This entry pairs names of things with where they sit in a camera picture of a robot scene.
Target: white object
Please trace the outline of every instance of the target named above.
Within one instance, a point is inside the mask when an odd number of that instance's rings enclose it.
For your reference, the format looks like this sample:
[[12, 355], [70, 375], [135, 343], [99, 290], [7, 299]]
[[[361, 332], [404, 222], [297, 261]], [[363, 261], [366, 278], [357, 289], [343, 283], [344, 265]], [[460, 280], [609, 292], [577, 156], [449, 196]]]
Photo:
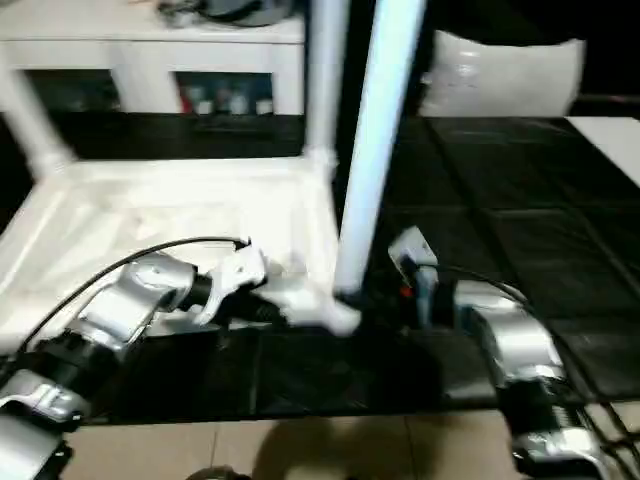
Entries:
[[426, 0], [376, 5], [342, 220], [335, 289], [360, 290]]
[[[0, 352], [8, 352], [64, 296], [141, 246], [176, 238], [251, 238], [285, 273], [300, 263], [332, 291], [337, 231], [329, 184], [299, 157], [73, 162], [42, 179], [0, 237]], [[228, 245], [169, 249], [213, 269]], [[94, 288], [43, 332], [59, 332]], [[150, 334], [188, 331], [194, 312], [161, 315]]]
[[335, 165], [338, 102], [344, 61], [349, 2], [314, 0], [311, 18], [311, 56], [309, 63], [309, 105], [305, 149], [331, 169]]
[[321, 326], [334, 335], [351, 335], [360, 325], [358, 310], [337, 301], [310, 281], [306, 275], [281, 276], [255, 290], [265, 300], [280, 307], [292, 327]]
[[258, 115], [269, 115], [273, 113], [273, 102], [266, 98], [258, 100], [256, 102], [256, 113]]
[[198, 115], [209, 115], [213, 111], [213, 102], [211, 100], [202, 100], [196, 104], [196, 113]]
[[633, 118], [573, 117], [578, 131], [640, 186], [640, 122]]
[[584, 42], [507, 47], [437, 31], [420, 114], [434, 117], [557, 117], [582, 78]]
[[242, 93], [235, 92], [229, 101], [229, 111], [232, 115], [245, 115], [249, 112], [249, 101]]
[[29, 89], [24, 74], [6, 61], [0, 45], [0, 108], [14, 135], [27, 154], [29, 168], [36, 179], [63, 168], [73, 158], [71, 151], [48, 122], [42, 105]]
[[260, 249], [249, 245], [230, 253], [209, 270], [211, 292], [202, 310], [193, 319], [196, 325], [206, 325], [215, 317], [222, 300], [243, 285], [258, 285], [266, 275], [266, 265]]

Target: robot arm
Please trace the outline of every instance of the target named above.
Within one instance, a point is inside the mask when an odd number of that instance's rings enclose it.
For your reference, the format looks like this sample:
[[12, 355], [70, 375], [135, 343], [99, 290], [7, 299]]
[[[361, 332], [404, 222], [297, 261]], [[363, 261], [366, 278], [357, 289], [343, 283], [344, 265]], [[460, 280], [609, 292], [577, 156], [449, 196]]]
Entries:
[[[389, 253], [415, 287], [420, 325], [432, 328], [431, 312], [441, 300], [435, 297], [438, 273], [420, 265], [435, 265], [435, 255], [415, 227]], [[566, 405], [571, 388], [551, 335], [516, 297], [487, 283], [459, 281], [446, 308], [452, 312], [447, 326], [472, 337], [486, 357], [516, 468], [533, 478], [608, 479], [597, 441], [577, 409]]]
[[253, 246], [225, 257], [207, 275], [162, 253], [141, 257], [99, 290], [62, 333], [40, 342], [29, 365], [18, 366], [0, 389], [0, 478], [57, 479], [72, 454], [64, 433], [89, 415], [99, 389], [156, 313], [200, 305], [194, 321], [205, 324], [240, 287], [252, 288], [251, 298], [231, 303], [245, 313], [247, 305], [269, 305], [289, 324], [323, 324], [345, 334], [359, 322], [359, 312], [302, 276], [266, 282], [264, 258]]

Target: black mat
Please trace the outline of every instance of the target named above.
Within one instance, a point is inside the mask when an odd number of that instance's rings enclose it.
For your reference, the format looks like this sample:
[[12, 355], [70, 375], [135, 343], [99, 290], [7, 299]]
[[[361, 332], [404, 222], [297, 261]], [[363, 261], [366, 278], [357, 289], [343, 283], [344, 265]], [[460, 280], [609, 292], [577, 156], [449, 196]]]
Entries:
[[[214, 135], [169, 116], [127, 116], [129, 127], [117, 117], [108, 119], [111, 124], [92, 117], [84, 127], [74, 116], [57, 121], [89, 159], [293, 155], [302, 139], [296, 119], [272, 118], [254, 132], [249, 126]], [[335, 182], [338, 213], [345, 167]], [[406, 121], [366, 278], [369, 301], [380, 308], [365, 331], [350, 339], [317, 330], [147, 339], [105, 392], [96, 421], [493, 406], [482, 358], [469, 339], [394, 333], [411, 319], [397, 299], [398, 277], [386, 247], [414, 224], [441, 262], [522, 289], [612, 400], [640, 398], [637, 220], [640, 189], [564, 120]]]

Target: floor tile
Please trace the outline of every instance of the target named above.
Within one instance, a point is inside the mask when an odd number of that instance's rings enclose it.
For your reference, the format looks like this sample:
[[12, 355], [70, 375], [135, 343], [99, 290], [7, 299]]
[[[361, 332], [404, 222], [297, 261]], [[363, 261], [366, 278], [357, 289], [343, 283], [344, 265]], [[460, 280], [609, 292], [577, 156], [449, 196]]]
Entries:
[[498, 412], [408, 418], [416, 476], [420, 480], [516, 480], [509, 432]]
[[217, 424], [86, 427], [69, 435], [65, 480], [184, 480], [211, 465]]
[[414, 478], [402, 417], [223, 423], [214, 464], [253, 480]]

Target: black panel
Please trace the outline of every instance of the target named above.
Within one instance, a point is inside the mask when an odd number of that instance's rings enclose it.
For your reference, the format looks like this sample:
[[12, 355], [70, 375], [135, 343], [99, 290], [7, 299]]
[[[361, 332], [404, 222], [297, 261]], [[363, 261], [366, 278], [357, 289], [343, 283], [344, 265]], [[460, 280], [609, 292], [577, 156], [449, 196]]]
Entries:
[[13, 218], [33, 185], [27, 159], [9, 131], [0, 112], [0, 151], [2, 152], [3, 184], [0, 189], [0, 232]]
[[264, 158], [300, 155], [302, 117], [172, 114], [52, 115], [63, 139], [86, 160]]
[[111, 423], [237, 418], [253, 414], [256, 332], [148, 338], [114, 388]]

